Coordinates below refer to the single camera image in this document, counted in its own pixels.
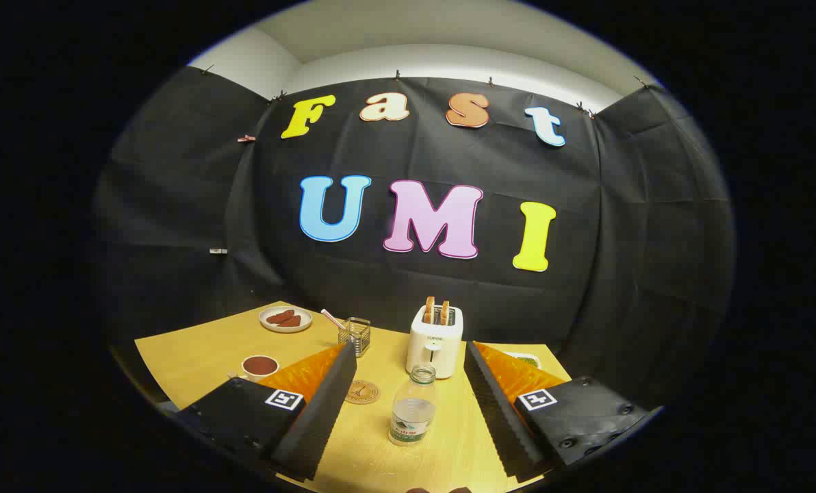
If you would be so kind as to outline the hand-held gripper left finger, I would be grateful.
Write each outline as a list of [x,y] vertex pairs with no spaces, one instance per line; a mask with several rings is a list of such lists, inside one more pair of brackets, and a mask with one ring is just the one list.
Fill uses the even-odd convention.
[[175,418],[251,470],[314,479],[355,371],[353,350],[336,344],[259,383],[230,378]]

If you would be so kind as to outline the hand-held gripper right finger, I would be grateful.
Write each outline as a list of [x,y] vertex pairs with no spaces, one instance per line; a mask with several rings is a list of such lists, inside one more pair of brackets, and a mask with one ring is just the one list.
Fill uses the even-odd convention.
[[509,477],[564,475],[642,428],[648,412],[591,377],[565,380],[476,341],[464,368]]

